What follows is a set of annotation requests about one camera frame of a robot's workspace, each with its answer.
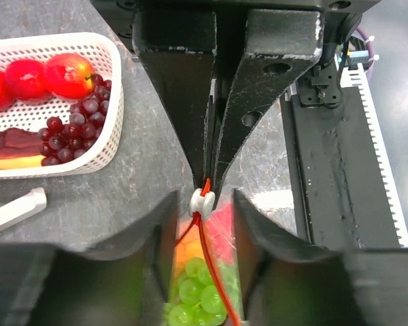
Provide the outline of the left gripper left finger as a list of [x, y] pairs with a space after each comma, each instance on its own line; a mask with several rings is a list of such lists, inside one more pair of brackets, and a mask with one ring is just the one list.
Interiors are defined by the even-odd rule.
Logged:
[[171, 192], [147, 215], [81, 253], [58, 257], [55, 325], [160, 325], [178, 218]]

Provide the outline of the pink dragon fruit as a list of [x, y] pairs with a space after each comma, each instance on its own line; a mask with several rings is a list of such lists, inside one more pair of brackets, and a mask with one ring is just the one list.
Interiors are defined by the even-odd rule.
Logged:
[[217, 259], [231, 265], [235, 262], [235, 236], [233, 231], [233, 205], [225, 204], [214, 211], [206, 222], [212, 253]]

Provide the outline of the green grape bunch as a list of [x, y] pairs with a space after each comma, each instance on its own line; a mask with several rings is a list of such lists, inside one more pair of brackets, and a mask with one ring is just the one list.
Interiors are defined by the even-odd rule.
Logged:
[[223, 325], [228, 318], [222, 297], [205, 263], [190, 258], [171, 283], [163, 325]]

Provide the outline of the purple grape bunch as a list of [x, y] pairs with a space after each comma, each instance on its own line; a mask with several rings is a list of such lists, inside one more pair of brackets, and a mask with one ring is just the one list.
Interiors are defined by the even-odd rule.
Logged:
[[92, 94], [70, 105], [67, 123], [59, 117], [49, 117], [39, 129], [42, 144], [39, 153], [42, 166], [68, 163], [83, 156], [95, 144], [103, 131], [108, 113], [112, 81], [99, 74], [92, 75]]

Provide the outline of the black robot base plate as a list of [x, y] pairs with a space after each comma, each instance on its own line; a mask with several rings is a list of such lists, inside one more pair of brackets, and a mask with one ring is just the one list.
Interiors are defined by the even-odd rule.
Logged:
[[399, 248], [356, 87], [336, 109], [281, 101], [297, 233], [320, 247]]

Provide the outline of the clear orange zip bag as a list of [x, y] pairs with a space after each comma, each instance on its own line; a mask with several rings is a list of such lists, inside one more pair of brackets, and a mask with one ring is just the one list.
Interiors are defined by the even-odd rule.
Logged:
[[195, 189], [189, 205], [190, 219], [180, 223], [177, 230], [176, 246], [190, 232], [199, 234], [204, 260], [207, 264], [211, 278], [213, 279], [219, 295], [222, 297], [224, 307], [228, 312], [228, 318], [223, 325], [245, 325], [243, 308], [241, 303], [241, 291], [237, 268], [237, 253], [235, 247], [234, 264], [225, 264], [212, 253], [211, 240], [206, 222], [214, 211], [220, 210], [225, 204], [231, 204], [228, 200], [222, 203], [216, 202], [216, 195], [211, 190], [211, 181], [206, 180], [202, 188]]

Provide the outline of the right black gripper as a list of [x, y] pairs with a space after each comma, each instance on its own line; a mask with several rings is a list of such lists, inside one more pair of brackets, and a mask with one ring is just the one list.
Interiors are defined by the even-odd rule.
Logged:
[[169, 116], [194, 185], [205, 182], [207, 113], [216, 54], [241, 53], [212, 155], [212, 191], [282, 93], [341, 43], [376, 1], [91, 1], [138, 55]]

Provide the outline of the orange peach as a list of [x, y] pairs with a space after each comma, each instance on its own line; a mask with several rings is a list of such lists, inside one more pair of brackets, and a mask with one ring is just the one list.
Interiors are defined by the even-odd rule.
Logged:
[[186, 263], [194, 258], [204, 259], [199, 234], [190, 231], [175, 248], [174, 276], [181, 274]]

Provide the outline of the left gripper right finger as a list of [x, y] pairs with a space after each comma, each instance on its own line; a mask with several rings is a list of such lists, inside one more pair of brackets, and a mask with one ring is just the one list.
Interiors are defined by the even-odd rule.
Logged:
[[301, 240], [239, 190], [233, 222], [243, 313], [250, 325], [345, 325], [342, 255]]

